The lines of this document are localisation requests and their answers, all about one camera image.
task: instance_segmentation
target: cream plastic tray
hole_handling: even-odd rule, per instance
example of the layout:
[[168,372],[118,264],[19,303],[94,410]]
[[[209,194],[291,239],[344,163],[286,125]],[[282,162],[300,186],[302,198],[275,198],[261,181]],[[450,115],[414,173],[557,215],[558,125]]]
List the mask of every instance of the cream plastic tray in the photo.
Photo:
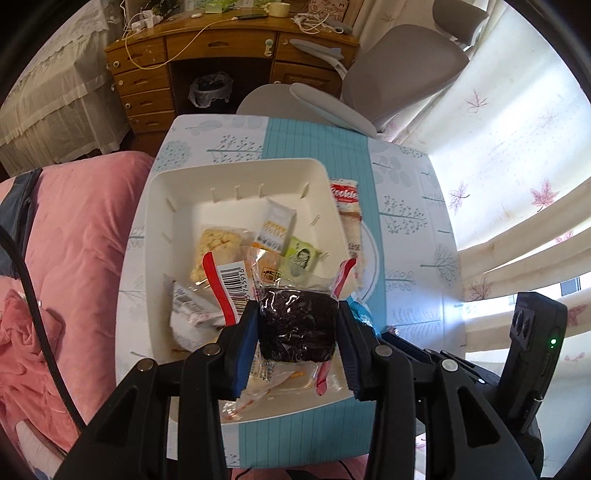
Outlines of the cream plastic tray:
[[[348,245],[326,169],[317,160],[215,164],[165,171],[152,179],[145,223],[145,288],[150,341],[159,364],[180,358],[168,325],[171,299],[166,277],[189,280],[203,225],[256,232],[263,223],[266,197],[297,211],[293,235],[328,253],[317,263],[315,275],[334,277],[340,263],[349,258]],[[354,289],[350,275],[341,298]],[[341,390],[329,388],[322,397],[313,388],[278,395],[271,391],[246,409],[243,421],[296,413],[350,397],[338,355],[330,373]],[[171,406],[173,419],[175,410]]]

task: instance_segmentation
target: wooden desk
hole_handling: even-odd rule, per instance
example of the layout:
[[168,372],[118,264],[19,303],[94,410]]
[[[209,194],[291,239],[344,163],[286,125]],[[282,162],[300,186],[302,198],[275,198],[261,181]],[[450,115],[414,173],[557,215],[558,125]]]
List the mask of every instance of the wooden desk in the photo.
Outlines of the wooden desk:
[[[230,11],[201,18],[186,14],[164,21],[128,38],[129,53],[142,67],[163,63],[185,48],[206,25],[247,13],[250,11]],[[339,48],[347,68],[359,46],[352,35],[332,32],[306,35],[289,18],[268,17],[212,25],[174,61],[154,70],[138,69],[128,58],[124,40],[117,40],[105,51],[134,133],[138,139],[154,142],[164,138],[177,115],[189,113],[191,109],[194,113],[208,111],[190,106],[186,99],[188,85],[198,74],[227,71],[234,78],[232,96],[237,103],[257,86],[277,82],[307,83],[337,96],[341,88],[339,75],[327,63],[293,47],[289,43],[292,38]],[[197,66],[196,59],[201,61],[201,66]]]

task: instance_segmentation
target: chair seat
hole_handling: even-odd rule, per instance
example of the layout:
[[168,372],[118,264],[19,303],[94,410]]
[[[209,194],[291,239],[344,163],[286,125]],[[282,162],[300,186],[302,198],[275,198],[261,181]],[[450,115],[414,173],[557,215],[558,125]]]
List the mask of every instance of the chair seat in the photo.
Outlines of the chair seat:
[[322,125],[332,125],[326,118],[314,113],[300,103],[290,92],[290,85],[272,83],[263,85],[242,101],[237,115],[273,116],[292,120],[304,120]]

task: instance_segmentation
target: gray chair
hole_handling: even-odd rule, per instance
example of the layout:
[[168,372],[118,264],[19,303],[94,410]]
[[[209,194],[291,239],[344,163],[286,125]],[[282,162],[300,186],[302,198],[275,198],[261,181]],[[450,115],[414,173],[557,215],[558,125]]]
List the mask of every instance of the gray chair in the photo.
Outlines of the gray chair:
[[343,79],[341,100],[302,83],[263,85],[240,104],[241,115],[337,125],[376,137],[394,115],[451,85],[468,64],[488,15],[463,0],[435,0],[433,20],[445,35],[417,25],[390,29],[347,71],[342,56],[309,41],[300,50],[329,63]]

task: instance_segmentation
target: pink fabric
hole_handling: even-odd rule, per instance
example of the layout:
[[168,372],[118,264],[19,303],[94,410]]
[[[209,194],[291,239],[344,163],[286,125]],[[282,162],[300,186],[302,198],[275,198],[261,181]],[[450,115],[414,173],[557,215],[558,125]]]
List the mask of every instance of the pink fabric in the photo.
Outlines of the pink fabric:
[[[41,309],[41,319],[51,351],[55,352],[63,326],[44,309]],[[64,413],[61,398],[51,393],[52,386],[27,303],[15,290],[9,290],[0,320],[2,415],[14,426],[30,419],[56,439],[56,443],[67,445],[76,438],[74,425]],[[13,443],[18,441],[15,429],[8,429],[8,436]]]
[[[368,456],[362,455],[360,457],[347,458],[342,460],[347,466],[355,480],[363,480],[365,475],[365,468],[368,463]],[[294,467],[296,470],[307,470],[313,473],[318,478],[344,478],[348,479],[349,474],[347,470],[339,462],[320,463],[318,465],[299,466]],[[244,473],[246,469],[235,468],[232,470],[232,480],[235,480],[238,475]],[[245,473],[239,480],[290,480],[291,477],[287,475],[284,468],[269,468],[269,469],[252,469]]]
[[[120,152],[54,165],[43,169],[35,188],[37,211],[25,260],[42,307],[64,327],[56,359],[87,422],[115,388],[119,278],[131,223],[153,161],[144,153]],[[1,198],[12,182],[0,184]],[[0,277],[0,298],[10,288],[22,291],[19,281]],[[0,371],[3,368],[0,359]],[[44,408],[39,395],[47,405],[58,397],[52,382],[46,390],[33,387],[30,400],[42,420],[30,417],[31,421],[69,450],[77,433],[63,414],[65,407],[60,402],[59,407]],[[0,408],[0,422],[11,437],[18,420]]]

